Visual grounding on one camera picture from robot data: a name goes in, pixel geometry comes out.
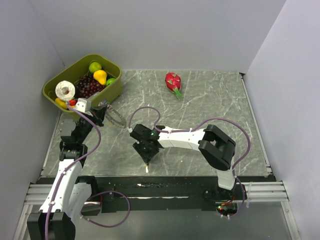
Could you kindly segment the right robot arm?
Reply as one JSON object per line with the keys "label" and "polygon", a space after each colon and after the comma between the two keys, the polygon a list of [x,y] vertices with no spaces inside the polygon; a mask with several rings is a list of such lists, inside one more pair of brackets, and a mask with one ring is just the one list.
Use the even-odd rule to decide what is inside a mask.
{"label": "right robot arm", "polygon": [[219,195],[226,200],[235,195],[233,164],[236,143],[216,125],[184,131],[162,125],[149,129],[137,124],[129,129],[129,135],[136,140],[132,146],[146,165],[159,149],[182,148],[200,152],[217,172]]}

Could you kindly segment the metal key organizer disc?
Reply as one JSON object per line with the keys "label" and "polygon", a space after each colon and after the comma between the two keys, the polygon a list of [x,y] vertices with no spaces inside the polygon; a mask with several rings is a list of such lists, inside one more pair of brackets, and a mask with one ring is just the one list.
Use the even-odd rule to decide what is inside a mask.
{"label": "metal key organizer disc", "polygon": [[112,125],[123,129],[126,128],[127,122],[125,117],[116,111],[106,99],[101,101],[98,106],[106,107],[104,116]]}

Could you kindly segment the silver key with black fob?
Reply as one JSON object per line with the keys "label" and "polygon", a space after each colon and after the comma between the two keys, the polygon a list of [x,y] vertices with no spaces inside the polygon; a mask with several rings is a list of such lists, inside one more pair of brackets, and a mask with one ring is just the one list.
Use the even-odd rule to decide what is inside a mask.
{"label": "silver key with black fob", "polygon": [[148,173],[149,172],[149,163],[145,163],[145,172]]}

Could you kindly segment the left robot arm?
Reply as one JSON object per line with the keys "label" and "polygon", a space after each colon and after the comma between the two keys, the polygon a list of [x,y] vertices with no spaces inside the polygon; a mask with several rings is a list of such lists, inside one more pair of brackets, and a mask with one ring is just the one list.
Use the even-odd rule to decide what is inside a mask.
{"label": "left robot arm", "polygon": [[32,240],[73,240],[84,203],[95,200],[99,188],[94,177],[78,177],[91,151],[84,140],[92,129],[102,127],[107,108],[91,108],[78,121],[66,119],[60,129],[59,165],[52,187],[37,213],[29,215],[27,229]]}

